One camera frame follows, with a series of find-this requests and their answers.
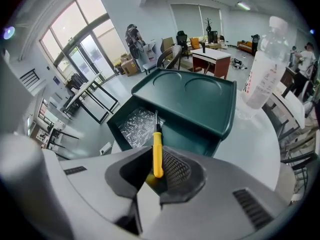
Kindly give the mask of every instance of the bottle label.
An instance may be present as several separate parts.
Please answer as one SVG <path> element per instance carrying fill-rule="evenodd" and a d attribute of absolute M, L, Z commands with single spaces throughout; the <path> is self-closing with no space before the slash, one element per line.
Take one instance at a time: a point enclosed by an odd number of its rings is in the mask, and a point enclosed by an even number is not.
<path fill-rule="evenodd" d="M 249 107 L 257 110 L 266 103 L 285 71 L 282 66 L 266 57 L 263 52 L 256 53 L 242 92 L 242 99 Z"/>

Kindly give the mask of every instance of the clear plastic bag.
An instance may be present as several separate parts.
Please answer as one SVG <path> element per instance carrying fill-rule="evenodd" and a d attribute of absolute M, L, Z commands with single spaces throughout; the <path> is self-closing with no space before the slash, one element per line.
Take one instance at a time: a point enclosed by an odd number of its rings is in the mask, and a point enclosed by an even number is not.
<path fill-rule="evenodd" d="M 159 117 L 160 126 L 165 120 Z M 156 115 L 143 107 L 130 113 L 118 128 L 132 148 L 142 147 L 155 131 Z"/>

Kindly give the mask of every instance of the screwdriver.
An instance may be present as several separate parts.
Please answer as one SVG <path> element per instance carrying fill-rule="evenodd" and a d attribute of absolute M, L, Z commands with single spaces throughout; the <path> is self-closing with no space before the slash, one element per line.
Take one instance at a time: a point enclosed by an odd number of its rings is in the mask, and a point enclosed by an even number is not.
<path fill-rule="evenodd" d="M 155 111 L 155 126 L 153 133 L 153 174 L 156 178 L 161 178 L 164 175 L 162 169 L 162 142 L 161 128 L 158 119 L 158 110 Z"/>

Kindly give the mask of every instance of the dark green tray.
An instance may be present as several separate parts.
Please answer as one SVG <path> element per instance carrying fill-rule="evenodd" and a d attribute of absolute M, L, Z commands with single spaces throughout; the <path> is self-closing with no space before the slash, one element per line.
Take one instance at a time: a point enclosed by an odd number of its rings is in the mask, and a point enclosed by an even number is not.
<path fill-rule="evenodd" d="M 132 147 L 118 126 L 138 107 L 153 113 L 158 110 L 159 117 L 165 120 L 163 145 L 211 157 L 231 130 L 236 91 L 236 82 L 198 73 L 156 69 L 132 88 L 132 97 L 107 124 L 120 148 L 129 150 Z M 151 138 L 145 146 L 152 144 Z"/>
<path fill-rule="evenodd" d="M 233 125 L 237 83 L 187 71 L 156 69 L 131 94 L 224 140 Z"/>
<path fill-rule="evenodd" d="M 201 127 L 178 117 L 159 106 L 132 96 L 121 108 L 108 120 L 107 124 L 122 151 L 132 147 L 120 132 L 118 126 L 126 120 L 127 116 L 136 108 L 143 107 L 151 112 L 158 110 L 159 117 L 165 120 L 162 125 L 163 145 L 187 150 L 195 154 L 211 157 L 221 141 L 221 138 Z M 149 139 L 144 146 L 152 146 L 153 139 Z"/>

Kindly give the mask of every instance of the person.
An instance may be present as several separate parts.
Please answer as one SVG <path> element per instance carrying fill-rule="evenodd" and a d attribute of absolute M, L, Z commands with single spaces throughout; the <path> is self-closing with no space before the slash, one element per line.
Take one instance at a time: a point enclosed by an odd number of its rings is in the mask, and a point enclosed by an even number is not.
<path fill-rule="evenodd" d="M 255 35 L 252 35 L 252 50 L 251 50 L 251 53 L 252 53 L 252 56 L 256 56 L 256 52 L 258 50 L 258 43 L 259 43 L 259 40 L 260 40 L 260 36 L 258 34 L 255 34 Z"/>
<path fill-rule="evenodd" d="M 293 71 L 296 71 L 297 69 L 297 60 L 296 60 L 297 57 L 295 56 L 296 52 L 297 52 L 297 47 L 293 46 L 290 51 L 290 58 L 288 62 L 288 67 Z"/>
<path fill-rule="evenodd" d="M 299 58 L 298 73 L 294 76 L 294 85 L 291 91 L 295 91 L 294 95 L 298 97 L 304 89 L 308 80 L 310 80 L 316 57 L 314 55 L 314 46 L 308 42 L 305 45 L 305 50 L 302 52 L 295 52 L 294 55 Z"/>
<path fill-rule="evenodd" d="M 135 60 L 141 72 L 144 72 L 144 64 L 149 62 L 149 57 L 144 46 L 146 43 L 142 39 L 136 25 L 130 24 L 125 32 L 125 41 L 129 47 L 130 53 Z"/>

